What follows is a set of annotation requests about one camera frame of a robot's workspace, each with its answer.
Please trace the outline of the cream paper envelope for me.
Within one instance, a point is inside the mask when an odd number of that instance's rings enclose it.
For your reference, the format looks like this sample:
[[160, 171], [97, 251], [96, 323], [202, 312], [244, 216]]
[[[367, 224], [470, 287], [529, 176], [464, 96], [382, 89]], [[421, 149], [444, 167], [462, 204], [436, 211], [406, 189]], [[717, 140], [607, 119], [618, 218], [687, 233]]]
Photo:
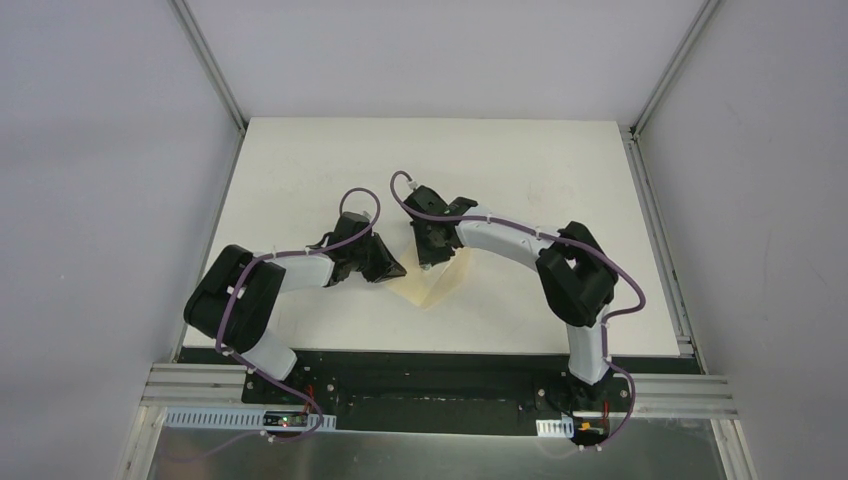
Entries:
[[460, 249], [448, 262], [425, 269], [418, 263], [415, 245], [410, 244], [400, 257], [406, 275], [388, 281], [385, 286], [412, 305], [429, 309], [463, 284], [471, 259], [470, 249]]

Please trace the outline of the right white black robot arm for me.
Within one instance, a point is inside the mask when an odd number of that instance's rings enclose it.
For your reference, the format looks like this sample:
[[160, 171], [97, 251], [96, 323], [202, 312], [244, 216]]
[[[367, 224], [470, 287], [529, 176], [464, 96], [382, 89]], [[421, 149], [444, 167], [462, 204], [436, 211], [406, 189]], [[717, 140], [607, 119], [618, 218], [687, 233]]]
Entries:
[[401, 202], [411, 217], [419, 263], [444, 263], [463, 248], [493, 253], [534, 271], [548, 307], [566, 324], [569, 400], [583, 410], [607, 397], [611, 369], [604, 357], [602, 317], [614, 298], [618, 274], [597, 258], [601, 249], [587, 227], [571, 222], [552, 234], [500, 217], [478, 202], [448, 203], [418, 186]]

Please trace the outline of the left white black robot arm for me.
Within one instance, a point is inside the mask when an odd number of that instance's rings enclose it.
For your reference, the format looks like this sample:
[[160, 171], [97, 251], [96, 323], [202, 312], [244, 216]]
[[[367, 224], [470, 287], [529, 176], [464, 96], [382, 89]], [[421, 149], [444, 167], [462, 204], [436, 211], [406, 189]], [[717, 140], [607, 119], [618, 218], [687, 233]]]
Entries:
[[294, 351], [269, 327], [274, 306], [282, 293], [331, 287], [352, 272], [369, 283], [404, 277], [406, 269], [368, 225], [367, 216], [345, 211], [321, 242], [340, 243], [340, 248], [261, 260], [238, 290], [238, 278], [255, 256], [239, 245], [226, 246], [189, 297], [185, 323], [215, 340], [225, 322], [223, 349], [233, 350], [252, 368], [269, 375], [266, 389], [279, 403], [297, 402], [304, 394], [305, 378], [293, 370]]

